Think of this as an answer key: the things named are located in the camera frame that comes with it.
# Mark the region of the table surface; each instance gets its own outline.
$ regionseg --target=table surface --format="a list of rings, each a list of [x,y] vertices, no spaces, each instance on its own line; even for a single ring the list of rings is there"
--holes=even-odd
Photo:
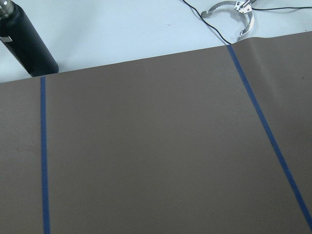
[[[199,12],[219,0],[188,0]],[[222,46],[181,0],[15,0],[37,29],[59,64],[59,71],[119,63],[184,51]],[[310,6],[308,0],[259,0],[255,8]],[[312,9],[255,11],[248,37],[277,37],[312,31]],[[231,42],[244,28],[231,7],[220,8],[209,23]],[[29,78],[29,74],[0,46],[0,82]]]

